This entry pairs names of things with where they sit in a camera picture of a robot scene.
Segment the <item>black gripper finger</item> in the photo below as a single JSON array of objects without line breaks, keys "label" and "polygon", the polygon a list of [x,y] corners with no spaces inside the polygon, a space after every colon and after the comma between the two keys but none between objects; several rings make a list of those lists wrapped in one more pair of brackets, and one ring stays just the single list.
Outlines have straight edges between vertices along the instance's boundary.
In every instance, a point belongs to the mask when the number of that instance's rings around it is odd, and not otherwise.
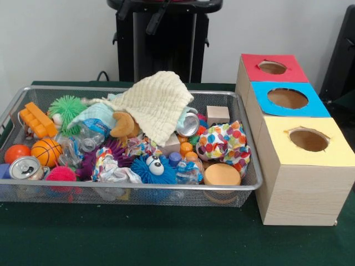
[{"label": "black gripper finger", "polygon": [[160,5],[158,11],[156,13],[154,13],[147,25],[147,28],[146,28],[146,34],[147,35],[155,35],[157,29],[158,29],[158,26],[166,12],[166,9],[169,5],[169,0],[164,0],[162,2],[162,4]]},{"label": "black gripper finger", "polygon": [[118,20],[125,20],[131,9],[131,0],[118,1],[118,5]]}]

